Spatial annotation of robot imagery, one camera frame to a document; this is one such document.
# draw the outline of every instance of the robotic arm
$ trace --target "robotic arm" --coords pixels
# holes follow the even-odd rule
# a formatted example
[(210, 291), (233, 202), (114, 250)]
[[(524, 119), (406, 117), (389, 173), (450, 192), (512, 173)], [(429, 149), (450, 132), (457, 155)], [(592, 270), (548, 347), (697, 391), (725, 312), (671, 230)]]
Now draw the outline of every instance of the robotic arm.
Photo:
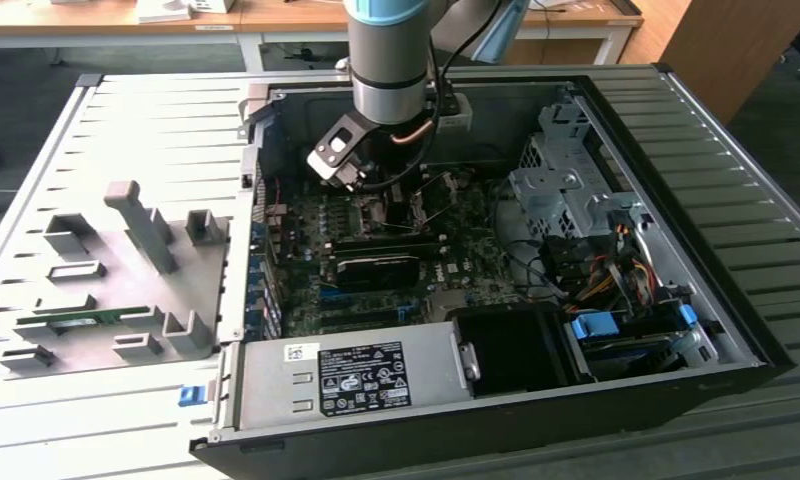
[[(356, 110), (341, 117), (308, 156), (326, 182), (350, 191), (380, 191), (416, 168), (434, 140), (448, 88), (446, 81), (436, 81), (434, 107), (422, 116), (430, 39), (434, 46), (453, 51), (441, 75), (432, 58), (436, 79), (444, 78), (460, 54), (497, 63), (514, 39), (528, 1), (344, 0)], [(392, 143), (406, 147), (424, 135), (402, 171), (381, 182), (368, 181), (389, 174), (382, 157), (396, 157), (396, 152), (385, 153)], [(360, 148), (362, 142), (369, 145)]]

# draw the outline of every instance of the blue latch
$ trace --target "blue latch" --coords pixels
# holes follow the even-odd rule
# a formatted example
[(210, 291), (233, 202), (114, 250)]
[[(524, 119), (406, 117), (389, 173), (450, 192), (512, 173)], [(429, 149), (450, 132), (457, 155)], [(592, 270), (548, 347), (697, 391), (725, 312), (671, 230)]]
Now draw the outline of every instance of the blue latch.
[(414, 306), (414, 303), (412, 303), (409, 305), (400, 305), (397, 307), (397, 320), (400, 321), (400, 323), (405, 322), (405, 315), (412, 311)]
[(578, 340), (619, 334), (619, 327), (609, 312), (584, 313), (572, 320), (572, 331)]
[(208, 403), (208, 387), (198, 385), (184, 385), (181, 387), (181, 398), (177, 401), (178, 407), (192, 407)]
[(684, 304), (679, 307), (679, 313), (681, 314), (681, 318), (688, 322), (688, 325), (693, 325), (696, 323), (696, 312), (693, 311), (693, 307), (688, 304)]
[(341, 295), (344, 295), (344, 292), (341, 292), (337, 288), (320, 288), (318, 295), (320, 298), (340, 297)]

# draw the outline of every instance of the power supply label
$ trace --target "power supply label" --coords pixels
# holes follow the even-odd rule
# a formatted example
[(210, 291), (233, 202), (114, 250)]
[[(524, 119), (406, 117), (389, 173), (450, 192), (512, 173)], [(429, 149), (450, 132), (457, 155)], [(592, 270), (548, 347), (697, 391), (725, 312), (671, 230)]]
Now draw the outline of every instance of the power supply label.
[(326, 417), (412, 405), (401, 342), (321, 350), (317, 363)]

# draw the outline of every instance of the gray plastic bracket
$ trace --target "gray plastic bracket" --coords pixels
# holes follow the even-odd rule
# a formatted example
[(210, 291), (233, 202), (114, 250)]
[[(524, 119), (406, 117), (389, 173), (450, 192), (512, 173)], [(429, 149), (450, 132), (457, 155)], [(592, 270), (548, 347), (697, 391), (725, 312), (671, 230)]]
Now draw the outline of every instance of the gray plastic bracket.
[(217, 245), (225, 241), (216, 218), (209, 210), (190, 210), (186, 214), (186, 235), (197, 247)]
[(186, 328), (167, 313), (162, 323), (162, 338), (165, 338), (178, 353), (186, 354), (202, 350), (210, 343), (210, 331), (194, 310), (189, 312)]
[(82, 310), (91, 310), (97, 301), (94, 297), (85, 294), (77, 295), (65, 295), (57, 299), (45, 299), (39, 298), (35, 307), (31, 309), (31, 313), (35, 315), (41, 315), (43, 313), (67, 313), (67, 312), (78, 312)]
[(110, 182), (103, 196), (103, 203), (121, 214), (130, 235), (145, 251), (147, 260), (157, 271), (169, 273), (177, 267), (174, 257), (165, 245), (165, 236), (159, 234), (159, 229), (154, 226), (154, 221), (138, 201), (138, 191), (138, 183), (131, 180), (127, 182)]
[(93, 280), (106, 275), (106, 268), (97, 260), (90, 262), (70, 262), (55, 265), (47, 270), (46, 278), (53, 283), (74, 280)]
[(27, 323), (23, 325), (17, 325), (11, 331), (17, 333), (23, 340), (34, 340), (42, 338), (55, 338), (58, 337), (58, 332), (47, 322), (39, 323)]
[(115, 335), (111, 340), (111, 351), (126, 361), (147, 360), (162, 352), (162, 347), (150, 333)]
[(94, 229), (79, 213), (53, 215), (43, 229), (43, 239), (59, 256), (85, 255), (81, 237), (94, 233)]
[(31, 345), (2, 352), (0, 363), (9, 370), (27, 370), (49, 367), (54, 358), (53, 352), (46, 348), (41, 345)]
[(121, 315), (119, 320), (130, 329), (138, 330), (143, 328), (159, 327), (162, 325), (162, 312), (155, 305), (149, 307), (147, 313), (133, 313)]

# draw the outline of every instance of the desk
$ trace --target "desk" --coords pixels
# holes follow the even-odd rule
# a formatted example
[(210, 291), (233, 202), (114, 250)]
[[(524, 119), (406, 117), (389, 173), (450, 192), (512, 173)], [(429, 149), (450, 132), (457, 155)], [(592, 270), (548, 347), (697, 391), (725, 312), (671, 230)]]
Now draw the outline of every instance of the desk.
[[(260, 46), (281, 42), (345, 42), (344, 7), (330, 0), (240, 0), (240, 48), (248, 72), (264, 71)], [(640, 16), (623, 15), (608, 0), (581, 0), (562, 5), (564, 13), (529, 11), (516, 38), (518, 40), (600, 40), (592, 63), (615, 64), (628, 41), (631, 30), (640, 26)], [(521, 59), (513, 63), (538, 63)]]
[[(330, 0), (237, 0), (228, 14), (197, 13), (192, 20), (150, 24), (135, 22), (134, 4), (0, 0), (0, 48), (230, 43), (240, 45), (246, 71), (262, 72), (262, 44), (346, 41), (344, 7)], [(596, 39), (593, 63), (616, 63), (643, 19), (623, 15), (608, 0), (581, 0), (564, 8), (569, 11), (548, 14), (549, 28), (544, 13), (528, 12), (518, 40)]]
[(0, 48), (237, 43), (242, 2), (228, 14), (193, 13), (190, 20), (135, 21), (135, 0), (0, 0)]

